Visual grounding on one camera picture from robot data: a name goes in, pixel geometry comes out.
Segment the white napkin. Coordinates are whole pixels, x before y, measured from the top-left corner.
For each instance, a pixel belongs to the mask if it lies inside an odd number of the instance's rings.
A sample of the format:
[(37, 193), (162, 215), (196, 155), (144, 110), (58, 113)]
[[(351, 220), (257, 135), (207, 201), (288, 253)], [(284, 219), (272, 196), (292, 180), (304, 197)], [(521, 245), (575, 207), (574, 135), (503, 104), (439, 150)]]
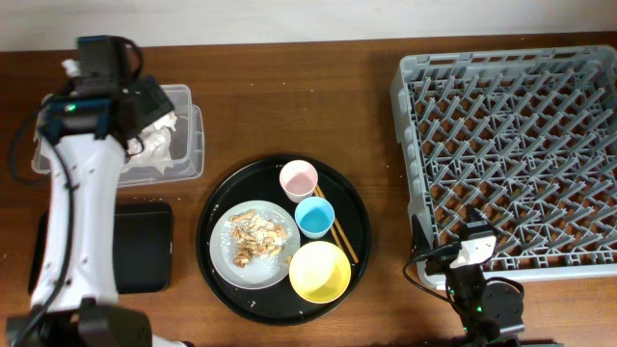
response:
[(172, 164), (170, 146), (175, 133), (177, 116), (174, 112), (147, 126), (138, 138), (128, 141), (129, 160), (124, 165), (126, 173), (135, 168), (154, 168), (161, 174)]

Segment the blue cup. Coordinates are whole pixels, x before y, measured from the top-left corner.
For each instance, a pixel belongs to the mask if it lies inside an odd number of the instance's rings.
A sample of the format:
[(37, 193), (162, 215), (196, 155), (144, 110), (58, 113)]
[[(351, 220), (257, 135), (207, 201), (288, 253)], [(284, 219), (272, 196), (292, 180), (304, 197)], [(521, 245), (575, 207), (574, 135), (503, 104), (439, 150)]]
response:
[(310, 197), (296, 206), (294, 218), (300, 231), (307, 238), (319, 239), (334, 225), (335, 211), (327, 200)]

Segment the pink cup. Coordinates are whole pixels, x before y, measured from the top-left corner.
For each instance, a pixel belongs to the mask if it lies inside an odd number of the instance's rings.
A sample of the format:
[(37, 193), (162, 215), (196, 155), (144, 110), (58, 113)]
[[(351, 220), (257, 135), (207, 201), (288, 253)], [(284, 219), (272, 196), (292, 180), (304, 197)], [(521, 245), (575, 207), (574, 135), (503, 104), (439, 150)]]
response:
[(299, 203), (313, 195), (318, 183), (318, 173), (308, 161), (292, 160), (282, 167), (279, 181), (287, 197)]

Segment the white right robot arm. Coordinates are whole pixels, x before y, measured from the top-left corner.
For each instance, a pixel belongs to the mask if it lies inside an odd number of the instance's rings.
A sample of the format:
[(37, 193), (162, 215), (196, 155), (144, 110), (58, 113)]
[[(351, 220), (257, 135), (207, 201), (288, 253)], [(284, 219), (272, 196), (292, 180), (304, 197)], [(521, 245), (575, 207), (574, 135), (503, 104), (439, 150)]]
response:
[[(411, 218), (413, 246), (403, 267), (405, 279), (423, 292), (442, 300), (460, 317), (465, 335), (456, 338), (458, 346), (522, 346), (524, 331), (523, 285), (503, 277), (484, 276), (483, 264), (496, 248), (496, 227), (477, 209), (467, 208), (469, 222), (460, 239), (432, 249), (417, 215)], [(429, 274), (445, 275), (445, 293), (438, 294), (412, 279), (408, 268), (425, 264)]]

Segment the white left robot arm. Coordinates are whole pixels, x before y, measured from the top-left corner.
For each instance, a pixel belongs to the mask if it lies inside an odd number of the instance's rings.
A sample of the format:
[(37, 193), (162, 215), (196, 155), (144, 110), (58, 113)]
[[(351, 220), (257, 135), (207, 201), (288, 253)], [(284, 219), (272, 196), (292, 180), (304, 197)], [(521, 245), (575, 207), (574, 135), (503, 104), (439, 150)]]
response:
[(152, 76), (80, 77), (34, 114), (50, 153), (44, 257), (26, 315), (7, 320), (12, 346), (168, 346), (148, 317), (119, 307), (113, 264), (117, 187), (126, 147), (174, 106)]

